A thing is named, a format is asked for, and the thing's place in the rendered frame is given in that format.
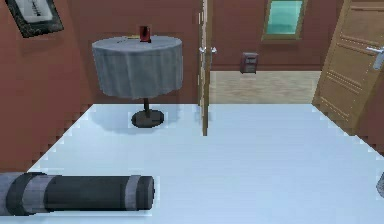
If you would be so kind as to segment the brown room door seen edgewise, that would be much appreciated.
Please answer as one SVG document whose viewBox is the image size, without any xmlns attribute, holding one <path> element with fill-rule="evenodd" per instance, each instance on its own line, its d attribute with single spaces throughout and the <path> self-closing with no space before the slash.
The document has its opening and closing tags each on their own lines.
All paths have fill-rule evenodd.
<svg viewBox="0 0 384 224">
<path fill-rule="evenodd" d="M 199 12 L 199 47 L 211 48 L 212 39 L 212 3 L 213 0 L 200 0 Z M 210 91 L 210 71 L 212 54 L 199 53 L 199 106 L 202 124 L 202 135 L 208 135 L 209 123 L 209 91 Z"/>
</svg>

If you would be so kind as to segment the round table with grey cloth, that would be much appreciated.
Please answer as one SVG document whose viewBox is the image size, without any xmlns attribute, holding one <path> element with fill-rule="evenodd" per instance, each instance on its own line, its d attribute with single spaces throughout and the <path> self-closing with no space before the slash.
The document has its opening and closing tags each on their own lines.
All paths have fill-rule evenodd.
<svg viewBox="0 0 384 224">
<path fill-rule="evenodd" d="M 112 37 L 92 44 L 100 90 L 107 96 L 142 99 L 142 111 L 132 115 L 137 128 L 163 123 L 164 114 L 149 108 L 149 99 L 179 90 L 183 83 L 182 41 L 152 36 L 151 42 Z"/>
</svg>

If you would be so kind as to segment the small dark red cabinet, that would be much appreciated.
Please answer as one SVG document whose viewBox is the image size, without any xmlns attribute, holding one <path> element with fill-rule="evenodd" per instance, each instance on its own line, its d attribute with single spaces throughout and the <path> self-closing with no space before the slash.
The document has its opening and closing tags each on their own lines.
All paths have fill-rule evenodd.
<svg viewBox="0 0 384 224">
<path fill-rule="evenodd" d="M 256 73 L 258 65 L 258 54 L 255 52 L 244 52 L 241 57 L 240 72 Z"/>
</svg>

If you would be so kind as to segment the red box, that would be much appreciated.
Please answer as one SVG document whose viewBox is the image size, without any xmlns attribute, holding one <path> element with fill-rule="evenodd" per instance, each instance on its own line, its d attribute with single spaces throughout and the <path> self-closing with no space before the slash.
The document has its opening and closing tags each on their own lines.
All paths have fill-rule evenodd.
<svg viewBox="0 0 384 224">
<path fill-rule="evenodd" d="M 151 42 L 150 28 L 148 26 L 140 27 L 140 41 L 146 43 Z"/>
</svg>

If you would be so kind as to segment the green framed window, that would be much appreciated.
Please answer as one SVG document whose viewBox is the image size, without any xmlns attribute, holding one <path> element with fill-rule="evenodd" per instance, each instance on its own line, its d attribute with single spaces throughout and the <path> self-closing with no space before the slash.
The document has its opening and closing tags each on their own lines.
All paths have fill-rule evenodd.
<svg viewBox="0 0 384 224">
<path fill-rule="evenodd" d="M 308 0 L 268 0 L 263 40 L 299 40 Z"/>
</svg>

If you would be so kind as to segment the dark grey rolled cylinder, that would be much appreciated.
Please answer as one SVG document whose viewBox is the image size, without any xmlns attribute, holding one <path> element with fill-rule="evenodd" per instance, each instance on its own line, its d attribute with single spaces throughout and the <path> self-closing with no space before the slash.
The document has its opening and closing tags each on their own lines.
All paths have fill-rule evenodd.
<svg viewBox="0 0 384 224">
<path fill-rule="evenodd" d="M 151 176 L 63 176 L 0 173 L 0 216 L 56 211 L 141 211 L 152 208 Z"/>
</svg>

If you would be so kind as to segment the brown panelled room door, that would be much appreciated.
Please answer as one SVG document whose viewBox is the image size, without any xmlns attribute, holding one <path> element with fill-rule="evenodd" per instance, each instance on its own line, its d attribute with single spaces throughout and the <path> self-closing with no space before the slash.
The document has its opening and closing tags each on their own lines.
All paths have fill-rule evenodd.
<svg viewBox="0 0 384 224">
<path fill-rule="evenodd" d="M 344 0 L 312 105 L 350 135 L 384 76 L 367 47 L 384 47 L 384 0 Z"/>
</svg>

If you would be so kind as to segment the black framed picture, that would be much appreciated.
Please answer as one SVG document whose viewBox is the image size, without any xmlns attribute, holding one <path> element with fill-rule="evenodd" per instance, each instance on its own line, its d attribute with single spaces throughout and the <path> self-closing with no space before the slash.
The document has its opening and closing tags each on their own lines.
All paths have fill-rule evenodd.
<svg viewBox="0 0 384 224">
<path fill-rule="evenodd" d="M 64 29 L 53 0 L 4 0 L 23 38 Z"/>
</svg>

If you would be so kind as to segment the grey object at edge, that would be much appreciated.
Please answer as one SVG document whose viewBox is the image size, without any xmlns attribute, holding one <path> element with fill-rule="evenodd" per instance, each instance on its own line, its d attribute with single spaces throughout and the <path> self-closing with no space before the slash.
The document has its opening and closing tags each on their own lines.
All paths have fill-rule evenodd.
<svg viewBox="0 0 384 224">
<path fill-rule="evenodd" d="M 378 194 L 384 199 L 384 172 L 376 184 Z"/>
</svg>

